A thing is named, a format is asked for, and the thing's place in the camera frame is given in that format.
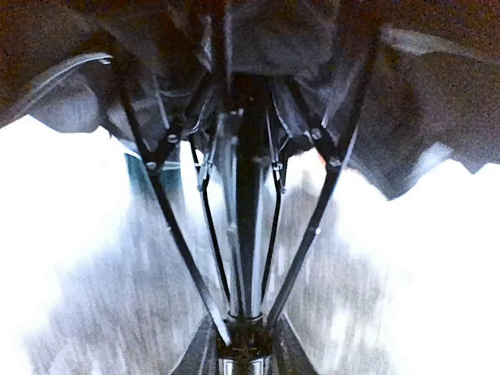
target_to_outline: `umbrella canopy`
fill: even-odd
[[[356,4],[236,2],[232,71],[276,77],[275,101],[289,137],[300,139],[307,131],[307,119],[292,100],[297,92],[320,120],[328,108],[323,121],[338,137],[352,100],[350,87],[363,70],[370,28],[385,24],[352,167],[396,198],[426,173],[428,166],[419,162],[435,144],[448,150],[436,163],[453,158],[471,172],[498,163],[493,141],[498,136],[498,5]],[[58,131],[103,126],[132,142],[113,74],[102,65],[105,56],[64,63],[85,52],[113,54],[111,45],[117,43],[134,58],[128,71],[134,108],[155,148],[165,133],[160,119],[172,122],[186,113],[211,69],[206,20],[189,14],[177,2],[7,2],[0,13],[2,126],[30,113]],[[288,90],[286,77],[298,84],[297,92]],[[184,131],[192,129],[201,106],[195,103],[182,119]]]

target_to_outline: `umbrella rib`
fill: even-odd
[[[191,144],[191,154],[193,156],[193,160],[196,165],[198,176],[200,176],[200,173],[203,173],[203,171],[206,171],[206,176],[203,176],[202,183],[199,186],[199,189],[201,190],[200,195],[202,196],[203,213],[205,214],[205,221],[209,227],[210,244],[212,246],[213,255],[216,261],[216,269],[217,269],[217,274],[219,276],[220,286],[223,290],[224,295],[226,296],[227,301],[230,302],[229,284],[227,283],[227,276],[224,271],[224,264],[222,260],[222,255],[220,253],[219,242],[217,241],[217,232],[215,225],[213,223],[212,211],[210,210],[210,204],[209,204],[209,194],[207,191],[207,187],[209,185],[209,180],[210,180],[211,163],[213,162],[210,161],[210,159],[213,159],[213,152],[215,150],[216,140],[214,138],[212,141],[213,144],[212,144],[212,150],[209,154],[209,159],[203,161],[203,170],[199,166],[200,164],[198,161],[198,156],[196,155],[196,147],[193,137],[190,137],[189,141]]]
[[[267,330],[273,329],[273,326],[276,324],[281,313],[283,312],[283,308],[295,285],[298,273],[300,272],[300,269],[304,264],[305,257],[309,252],[311,244],[313,243],[316,235],[320,232],[320,222],[327,207],[328,201],[330,200],[330,197],[334,192],[341,171],[347,164],[347,161],[349,160],[349,157],[351,155],[357,135],[357,126],[359,117],[361,115],[361,109],[363,107],[366,89],[368,88],[368,83],[370,82],[370,77],[373,70],[373,64],[375,63],[375,58],[377,57],[379,42],[380,28],[377,29],[377,32],[373,33],[372,35],[372,40],[369,44],[367,52],[366,64],[364,66],[365,69],[361,74],[358,87],[355,91],[354,102],[349,113],[346,131],[347,137],[345,138],[345,141],[339,144],[339,149],[334,149],[333,140],[331,140],[331,137],[323,127],[315,126],[315,128],[319,132],[319,137],[315,139],[315,146],[316,149],[320,152],[321,156],[327,162],[327,175],[325,177],[323,187],[321,188],[320,197],[318,198],[316,208],[314,209],[311,219],[309,220],[309,224],[307,226],[307,229],[305,230],[304,236],[302,237],[302,241],[298,247],[297,253],[292,260],[290,269],[288,270],[288,273],[284,279],[284,283],[280,291],[278,292],[278,296],[274,301],[270,313],[267,317]],[[340,160],[338,160],[341,162],[340,165],[337,165],[335,163],[335,157],[331,158],[332,155],[336,154],[337,156],[340,156]]]
[[[281,194],[283,193],[283,185],[280,179],[280,168],[282,168],[283,166],[280,164],[278,151],[274,146],[273,132],[271,129],[271,122],[269,118],[269,111],[266,111],[266,125],[267,125],[267,135],[269,138],[269,146],[272,159],[274,188],[276,190],[276,204],[274,206],[273,224],[271,225],[271,235],[269,239],[269,247],[267,250],[266,265],[264,266],[264,274],[262,276],[261,302],[264,302],[267,288],[269,287],[271,266],[273,264],[274,245],[276,243],[278,223],[280,221]]]
[[[142,162],[144,163],[146,169],[148,170],[148,177],[153,190],[155,192],[156,198],[158,200],[160,209],[165,217],[166,222],[170,227],[170,233],[172,234],[173,240],[177,245],[177,250],[180,253],[180,256],[184,260],[184,264],[189,271],[191,278],[195,282],[196,289],[200,295],[200,298],[203,301],[203,304],[208,310],[212,321],[214,322],[217,331],[219,332],[220,337],[224,341],[226,345],[230,345],[231,339],[229,335],[229,330],[227,329],[227,325],[224,323],[222,314],[219,311],[215,301],[213,300],[210,291],[203,280],[203,277],[196,266],[195,260],[193,259],[193,255],[191,254],[188,244],[186,243],[182,231],[180,230],[179,224],[175,218],[175,214],[173,213],[172,207],[170,205],[169,199],[166,196],[166,193],[163,189],[162,183],[159,179],[159,174],[156,171],[151,171],[148,168],[148,163],[152,162],[152,155],[148,152],[146,145],[144,143],[139,122],[134,114],[134,108],[130,101],[130,96],[127,92],[127,87],[125,83],[125,73],[122,68],[118,65],[116,59],[113,60],[113,68],[116,72],[116,78],[119,83],[120,90],[120,99],[125,109],[125,113],[127,115],[127,120],[132,130],[132,134],[134,135],[134,139],[137,144],[137,149],[142,157]]]

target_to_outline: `overexposed background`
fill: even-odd
[[[196,233],[201,233],[202,211],[186,147],[181,149],[186,212],[182,225],[184,229],[197,227]],[[147,303],[137,292],[143,290],[137,287],[140,278],[130,284],[136,286],[131,287],[130,294],[124,292],[119,298],[111,295],[106,300],[118,305],[112,306],[116,307],[116,320],[121,319],[120,314],[134,314],[125,311],[128,302],[120,298],[138,300],[142,305],[158,303],[167,309],[167,316],[177,313],[178,317],[169,317],[166,323],[171,330],[162,334],[162,340],[167,341],[162,344],[165,348],[178,347],[172,349],[176,353],[172,358],[163,356],[145,363],[144,358],[152,356],[153,349],[143,357],[125,355],[118,350],[120,344],[106,341],[116,339],[104,329],[100,330],[100,341],[88,346],[80,331],[64,333],[51,319],[54,311],[63,311],[80,297],[79,293],[92,296],[94,292],[85,288],[93,282],[98,289],[116,295],[119,291],[115,289],[122,285],[127,289],[128,277],[135,277],[135,271],[123,272],[120,279],[102,276],[114,274],[122,259],[128,259],[123,265],[140,265],[146,280],[154,269],[152,249],[164,245],[166,234],[158,209],[151,199],[139,196],[131,187],[121,145],[103,129],[93,134],[57,134],[26,116],[0,130],[0,176],[2,372],[32,374],[35,363],[40,371],[51,375],[78,373],[75,369],[79,365],[74,364],[78,361],[89,363],[88,369],[79,373],[92,375],[123,373],[127,368],[137,368],[136,373],[171,368],[201,317],[201,304],[190,281],[186,281],[185,271],[177,279],[188,285],[182,295],[194,293],[188,299],[192,302],[186,302],[192,306],[181,313],[162,300],[161,290],[178,283],[168,275],[182,267],[178,260],[171,260],[175,254],[172,246],[172,257],[164,261],[161,256],[155,258],[166,272],[166,276],[159,276],[166,284],[159,290],[154,283],[146,284],[144,290],[157,293],[151,294]],[[270,298],[276,294],[296,250],[298,243],[294,245],[294,241],[302,234],[306,213],[312,212],[323,176],[314,152],[291,161]],[[223,216],[223,196],[216,180],[210,184],[210,196],[217,218]],[[496,165],[487,165],[471,175],[459,163],[447,161],[392,202],[357,172],[343,173],[323,231],[287,307],[321,374],[500,373],[496,353],[500,337],[499,191],[500,166]],[[198,265],[210,278],[215,273],[203,260],[210,255],[206,241],[189,241],[195,246]],[[134,244],[141,251],[137,257],[129,254]],[[112,262],[99,263],[106,257]],[[68,296],[64,280],[74,273],[83,273],[88,279],[81,281],[81,288],[71,289],[73,294]],[[175,297],[172,293],[167,293],[170,300]],[[96,303],[87,304],[85,314],[91,316],[99,309],[100,298],[95,292]],[[73,315],[59,314],[59,322],[64,326],[78,321],[79,310],[75,311]],[[82,314],[82,325],[88,325]],[[127,337],[125,326],[120,326],[120,332]],[[179,326],[179,330],[172,330],[173,326]],[[61,348],[48,350],[51,354],[47,358],[54,357],[50,364],[41,365],[43,360],[36,359],[30,349],[33,345],[27,344],[36,337],[55,346],[64,342]],[[146,346],[149,336],[144,337],[137,338],[135,344]],[[114,351],[110,350],[106,358],[120,357],[120,368],[109,370],[106,358],[95,354],[108,347],[114,347]]]

